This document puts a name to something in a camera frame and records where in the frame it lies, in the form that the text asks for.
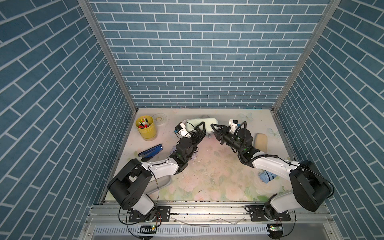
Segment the beige umbrella case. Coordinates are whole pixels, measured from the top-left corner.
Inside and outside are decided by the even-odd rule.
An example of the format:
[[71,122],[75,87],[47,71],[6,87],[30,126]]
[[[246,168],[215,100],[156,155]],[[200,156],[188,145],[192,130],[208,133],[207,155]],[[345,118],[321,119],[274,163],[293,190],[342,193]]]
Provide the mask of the beige umbrella case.
[[257,133],[255,136],[254,146],[256,149],[267,153],[268,150],[268,137],[265,134]]

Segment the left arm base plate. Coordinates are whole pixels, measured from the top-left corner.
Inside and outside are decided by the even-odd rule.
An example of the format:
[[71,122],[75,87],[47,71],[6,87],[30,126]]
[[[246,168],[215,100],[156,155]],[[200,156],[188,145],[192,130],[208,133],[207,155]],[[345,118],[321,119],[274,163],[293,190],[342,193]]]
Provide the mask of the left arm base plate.
[[129,223],[143,223],[147,222],[169,222],[171,215],[171,206],[157,206],[150,210],[150,212],[146,215],[143,215],[137,210],[130,210],[130,215],[128,218]]

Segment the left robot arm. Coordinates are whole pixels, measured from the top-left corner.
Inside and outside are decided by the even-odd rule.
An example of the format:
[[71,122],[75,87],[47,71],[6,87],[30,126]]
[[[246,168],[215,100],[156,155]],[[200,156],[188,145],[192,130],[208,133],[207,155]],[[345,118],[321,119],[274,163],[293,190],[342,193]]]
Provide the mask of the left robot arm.
[[206,124],[202,121],[179,139],[175,150],[165,160],[154,163],[130,160],[109,182],[108,191],[123,210],[133,209],[142,215],[151,213],[157,203],[145,194],[149,183],[155,181],[159,190],[161,178],[181,173],[206,134]]

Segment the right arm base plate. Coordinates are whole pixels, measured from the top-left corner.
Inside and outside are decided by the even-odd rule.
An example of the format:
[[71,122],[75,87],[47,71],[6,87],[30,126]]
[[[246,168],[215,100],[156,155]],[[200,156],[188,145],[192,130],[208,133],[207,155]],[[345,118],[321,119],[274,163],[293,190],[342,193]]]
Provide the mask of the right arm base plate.
[[288,211],[276,212],[272,207],[265,205],[248,205],[245,210],[249,213],[252,222],[291,221]]

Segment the mint green umbrella case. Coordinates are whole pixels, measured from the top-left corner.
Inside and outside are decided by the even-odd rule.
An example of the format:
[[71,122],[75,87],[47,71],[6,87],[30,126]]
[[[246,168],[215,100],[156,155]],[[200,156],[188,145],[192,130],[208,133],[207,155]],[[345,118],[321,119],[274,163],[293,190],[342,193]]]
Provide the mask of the mint green umbrella case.
[[218,124],[218,120],[215,118],[205,118],[205,119],[190,119],[183,121],[183,124],[186,127],[187,132],[192,131],[195,127],[199,127],[199,129],[206,130],[206,133],[213,133],[214,130],[211,127],[211,124]]

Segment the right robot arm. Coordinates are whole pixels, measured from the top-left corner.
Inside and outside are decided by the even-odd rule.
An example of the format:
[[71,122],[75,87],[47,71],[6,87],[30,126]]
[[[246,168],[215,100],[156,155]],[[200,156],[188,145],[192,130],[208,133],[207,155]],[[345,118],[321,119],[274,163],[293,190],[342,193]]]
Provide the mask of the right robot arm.
[[229,126],[211,124],[211,127],[220,144],[231,147],[243,165],[264,170],[291,183],[290,192],[275,194],[264,203],[265,214],[276,215],[298,208],[315,212],[333,196],[334,185],[320,174],[313,162],[289,162],[255,148],[247,122],[241,123],[233,133]]

